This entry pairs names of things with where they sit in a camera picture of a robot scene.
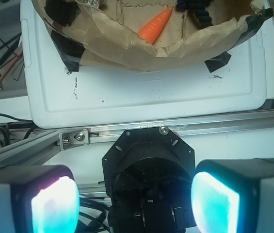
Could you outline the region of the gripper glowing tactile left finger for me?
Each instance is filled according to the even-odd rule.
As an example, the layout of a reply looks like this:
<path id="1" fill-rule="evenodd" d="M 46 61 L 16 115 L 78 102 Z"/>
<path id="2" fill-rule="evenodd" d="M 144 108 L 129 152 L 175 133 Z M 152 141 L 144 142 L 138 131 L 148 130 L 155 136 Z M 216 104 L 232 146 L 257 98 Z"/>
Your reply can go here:
<path id="1" fill-rule="evenodd" d="M 0 166 L 0 233 L 73 233 L 79 204 L 67 166 Z"/>

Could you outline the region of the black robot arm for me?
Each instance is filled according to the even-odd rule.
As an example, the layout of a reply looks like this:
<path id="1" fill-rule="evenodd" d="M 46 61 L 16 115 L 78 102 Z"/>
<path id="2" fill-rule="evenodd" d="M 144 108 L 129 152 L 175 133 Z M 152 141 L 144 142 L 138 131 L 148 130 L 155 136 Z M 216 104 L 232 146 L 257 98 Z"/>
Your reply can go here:
<path id="1" fill-rule="evenodd" d="M 274 233 L 274 158 L 206 159 L 166 128 L 125 131 L 102 158 L 111 205 L 64 165 L 0 165 L 0 233 Z"/>

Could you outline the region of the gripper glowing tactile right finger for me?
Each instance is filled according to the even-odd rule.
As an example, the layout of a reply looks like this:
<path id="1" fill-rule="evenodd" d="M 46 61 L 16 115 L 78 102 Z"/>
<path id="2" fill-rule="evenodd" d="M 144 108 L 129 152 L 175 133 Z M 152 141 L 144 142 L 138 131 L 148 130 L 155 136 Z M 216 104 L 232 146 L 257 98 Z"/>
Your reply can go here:
<path id="1" fill-rule="evenodd" d="M 202 233 L 274 233 L 274 158 L 203 160 L 191 199 Z"/>

